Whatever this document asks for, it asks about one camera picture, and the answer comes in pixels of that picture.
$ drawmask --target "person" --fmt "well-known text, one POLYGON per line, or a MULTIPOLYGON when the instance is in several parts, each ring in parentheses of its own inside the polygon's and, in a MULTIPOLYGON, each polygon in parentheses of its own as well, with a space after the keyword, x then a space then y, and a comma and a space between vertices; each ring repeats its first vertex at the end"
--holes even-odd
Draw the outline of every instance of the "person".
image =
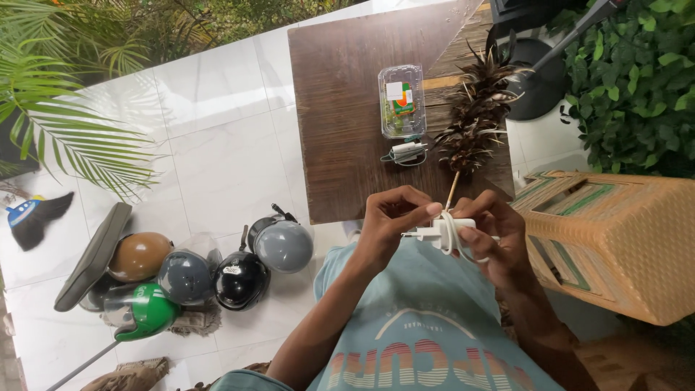
POLYGON ((474 264, 401 238, 441 211, 411 186, 371 195, 359 240, 329 251, 318 302, 267 375, 232 371, 211 391, 597 390, 533 274, 523 218, 493 191, 459 200, 452 216, 477 223, 458 231, 469 256, 489 258, 474 264), (500 327, 495 288, 518 346, 500 327))

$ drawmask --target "mop handle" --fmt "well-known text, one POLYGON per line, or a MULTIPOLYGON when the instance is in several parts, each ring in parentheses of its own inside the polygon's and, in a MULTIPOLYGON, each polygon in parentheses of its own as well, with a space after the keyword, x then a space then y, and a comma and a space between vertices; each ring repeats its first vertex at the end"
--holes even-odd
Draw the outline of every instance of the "mop handle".
POLYGON ((63 384, 66 384, 71 378, 74 378, 78 373, 82 372, 86 367, 89 367, 94 361, 100 359, 104 354, 107 354, 108 351, 115 348, 116 345, 118 345, 119 343, 121 343, 121 341, 114 341, 112 344, 108 345, 106 349, 97 353, 94 357, 87 360, 87 362, 77 367, 77 369, 75 369, 74 371, 70 372, 66 377, 60 379, 59 382, 53 384, 53 386, 46 391, 56 391, 63 384))

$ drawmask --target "motorcycle helmet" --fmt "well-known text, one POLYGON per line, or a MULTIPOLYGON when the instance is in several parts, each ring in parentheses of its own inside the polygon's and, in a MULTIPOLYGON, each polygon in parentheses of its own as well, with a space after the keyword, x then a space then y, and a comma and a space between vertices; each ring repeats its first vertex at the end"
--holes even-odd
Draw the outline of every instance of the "motorcycle helmet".
POLYGON ((154 277, 164 257, 174 248, 164 235, 141 232, 121 239, 108 264, 108 273, 120 282, 137 282, 154 277))
MULTIPOLYGON (((281 212, 275 204, 273 209, 281 212)), ((272 270, 297 273, 311 261, 313 239, 296 220, 287 219, 288 215, 278 213, 255 222, 249 230, 249 248, 272 270)))
POLYGON ((108 273, 105 273, 87 292, 85 297, 79 302, 80 307, 89 312, 104 311, 104 297, 106 293, 114 287, 122 287, 125 283, 116 280, 108 273))
POLYGON ((117 341, 146 338, 169 328, 181 308, 168 301, 154 282, 112 288, 104 297, 104 313, 117 327, 117 341))
POLYGON ((215 296, 213 277, 221 261, 217 241, 209 234, 196 234, 166 256, 157 283, 174 303, 201 305, 215 296))
POLYGON ((218 303, 231 311, 253 308, 270 286, 270 270, 252 253, 244 251, 244 227, 239 251, 228 256, 215 272, 215 297, 218 303))

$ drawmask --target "light blue t-shirt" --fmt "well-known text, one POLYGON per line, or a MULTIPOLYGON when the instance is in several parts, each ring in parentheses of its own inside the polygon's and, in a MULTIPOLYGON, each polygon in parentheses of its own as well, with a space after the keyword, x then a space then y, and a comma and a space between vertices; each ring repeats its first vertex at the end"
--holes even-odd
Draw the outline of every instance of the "light blue t-shirt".
MULTIPOLYGON (((354 247, 328 252, 314 281, 317 300, 354 247)), ((410 238, 369 284, 309 389, 562 390, 507 338, 494 288, 478 268, 410 238)), ((232 390, 290 388, 248 371, 229 372, 211 388, 232 390)))

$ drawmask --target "helmet logo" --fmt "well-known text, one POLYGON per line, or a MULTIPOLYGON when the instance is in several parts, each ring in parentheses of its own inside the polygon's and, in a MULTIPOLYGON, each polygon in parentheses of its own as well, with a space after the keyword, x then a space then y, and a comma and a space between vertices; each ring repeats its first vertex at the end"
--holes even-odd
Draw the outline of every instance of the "helmet logo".
POLYGON ((238 275, 241 274, 241 268, 239 266, 227 266, 222 270, 223 273, 238 275))

